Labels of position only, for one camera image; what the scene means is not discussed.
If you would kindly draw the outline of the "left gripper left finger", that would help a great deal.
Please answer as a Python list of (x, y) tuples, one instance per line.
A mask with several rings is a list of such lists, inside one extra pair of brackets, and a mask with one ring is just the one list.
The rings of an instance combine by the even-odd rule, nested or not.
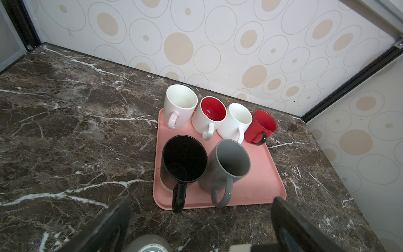
[(89, 223), (60, 252), (121, 252), (131, 218), (130, 200), (122, 197)]

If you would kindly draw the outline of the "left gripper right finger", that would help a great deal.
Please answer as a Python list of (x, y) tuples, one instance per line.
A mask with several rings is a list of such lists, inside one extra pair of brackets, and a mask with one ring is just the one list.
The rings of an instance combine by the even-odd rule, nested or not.
[(280, 252), (344, 251), (281, 197), (272, 203), (271, 219)]

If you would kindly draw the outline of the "pink rectangular tray mat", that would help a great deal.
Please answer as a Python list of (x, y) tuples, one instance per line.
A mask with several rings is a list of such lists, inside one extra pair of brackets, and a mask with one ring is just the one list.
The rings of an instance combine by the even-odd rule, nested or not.
[[(171, 130), (165, 125), (164, 111), (158, 113), (158, 127), (156, 139), (156, 157), (154, 171), (153, 198), (155, 203), (164, 210), (172, 209), (172, 191), (161, 184), (160, 167), (162, 151), (166, 142), (176, 135), (189, 135), (198, 140), (209, 154), (222, 138), (214, 133), (209, 141), (205, 141), (188, 121), (179, 130)], [(248, 152), (251, 160), (251, 169), (248, 175), (235, 182), (233, 195), (228, 206), (270, 204), (275, 197), (287, 198), (287, 192), (282, 179), (266, 145), (255, 146), (243, 142), (242, 146)]]

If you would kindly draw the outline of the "grey mug front row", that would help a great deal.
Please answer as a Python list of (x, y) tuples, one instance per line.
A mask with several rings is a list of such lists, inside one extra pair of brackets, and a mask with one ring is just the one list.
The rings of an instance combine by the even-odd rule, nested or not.
[(207, 169), (198, 183), (211, 194), (213, 206), (223, 208), (232, 198), (234, 184), (246, 177), (250, 169), (246, 149), (237, 141), (223, 139), (208, 155)]

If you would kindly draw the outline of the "grey mug row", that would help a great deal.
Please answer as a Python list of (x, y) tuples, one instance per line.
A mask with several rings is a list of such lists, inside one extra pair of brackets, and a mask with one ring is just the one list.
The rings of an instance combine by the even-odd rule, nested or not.
[(250, 169), (246, 149), (237, 141), (223, 139), (208, 155), (207, 169), (198, 183), (211, 194), (213, 206), (223, 208), (232, 198), (234, 184), (246, 177)]
[(168, 241), (156, 234), (146, 234), (136, 238), (124, 252), (172, 252)]

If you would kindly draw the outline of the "white mug black handle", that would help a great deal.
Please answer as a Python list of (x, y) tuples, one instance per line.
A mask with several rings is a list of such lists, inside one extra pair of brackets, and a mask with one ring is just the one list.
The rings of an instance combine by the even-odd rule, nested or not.
[(177, 135), (165, 144), (161, 157), (160, 178), (162, 185), (173, 191), (174, 213), (183, 211), (187, 186), (198, 181), (207, 166), (207, 152), (192, 136)]

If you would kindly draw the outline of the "white ribbed-bottom mug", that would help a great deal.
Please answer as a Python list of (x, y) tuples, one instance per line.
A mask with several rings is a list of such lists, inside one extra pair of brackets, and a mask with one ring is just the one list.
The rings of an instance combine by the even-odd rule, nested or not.
[(227, 108), (227, 116), (217, 128), (217, 133), (223, 139), (232, 139), (242, 144), (245, 132), (252, 121), (253, 117), (245, 106), (232, 103)]

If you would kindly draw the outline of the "cream mug red inside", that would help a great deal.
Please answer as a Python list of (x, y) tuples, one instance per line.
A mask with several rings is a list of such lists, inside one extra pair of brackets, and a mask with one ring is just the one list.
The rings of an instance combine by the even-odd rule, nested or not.
[(193, 128), (206, 141), (210, 140), (220, 124), (225, 120), (227, 110), (225, 105), (212, 96), (204, 97), (198, 105), (193, 117)]

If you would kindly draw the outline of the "pale pink mug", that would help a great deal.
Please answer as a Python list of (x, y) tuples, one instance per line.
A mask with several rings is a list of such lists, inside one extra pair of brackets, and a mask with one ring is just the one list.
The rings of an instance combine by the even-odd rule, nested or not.
[(192, 117), (198, 104), (195, 92), (184, 85), (171, 85), (168, 87), (164, 100), (164, 120), (171, 130), (183, 127)]

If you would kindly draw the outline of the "grey mug back row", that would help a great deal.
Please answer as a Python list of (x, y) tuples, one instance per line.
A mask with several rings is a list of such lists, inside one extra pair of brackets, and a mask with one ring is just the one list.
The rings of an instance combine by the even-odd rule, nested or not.
[(146, 234), (136, 238), (124, 252), (172, 252), (168, 241), (156, 234)]

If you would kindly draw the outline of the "right black corner post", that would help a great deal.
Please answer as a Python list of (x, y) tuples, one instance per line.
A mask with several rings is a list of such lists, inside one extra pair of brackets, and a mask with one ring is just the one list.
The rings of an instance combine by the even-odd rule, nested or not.
[(306, 114), (302, 116), (304, 122), (309, 122), (311, 119), (319, 115), (321, 112), (326, 110), (328, 107), (336, 103), (338, 100), (345, 97), (356, 87), (361, 85), (371, 76), (378, 73), (380, 70), (385, 68), (391, 62), (393, 62), (397, 57), (403, 53), (403, 40), (399, 40), (390, 49), (368, 64), (363, 70), (354, 75), (346, 83), (340, 86), (336, 91), (327, 96), (323, 101), (321, 101), (314, 108), (309, 110)]

